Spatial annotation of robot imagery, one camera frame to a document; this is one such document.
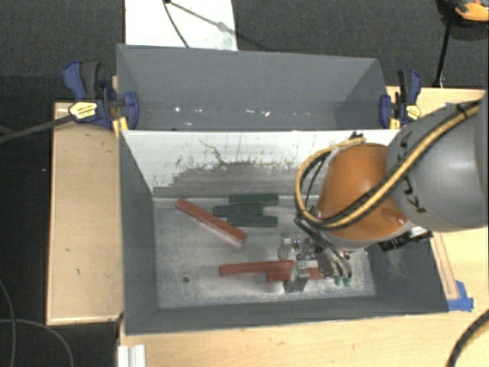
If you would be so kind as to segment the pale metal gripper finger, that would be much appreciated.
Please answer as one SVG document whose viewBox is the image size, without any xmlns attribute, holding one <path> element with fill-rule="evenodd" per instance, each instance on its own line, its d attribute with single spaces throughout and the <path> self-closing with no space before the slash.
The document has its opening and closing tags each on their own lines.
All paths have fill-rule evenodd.
<svg viewBox="0 0 489 367">
<path fill-rule="evenodd" d="M 303 240 L 296 237 L 283 237 L 279 246 L 280 261 L 301 261 L 303 259 Z"/>
<path fill-rule="evenodd" d="M 317 266 L 309 261 L 295 261 L 290 270 L 290 276 L 285 281 L 285 291 L 295 293 L 304 291 L 309 280 L 313 279 L 313 272 Z"/>
</svg>

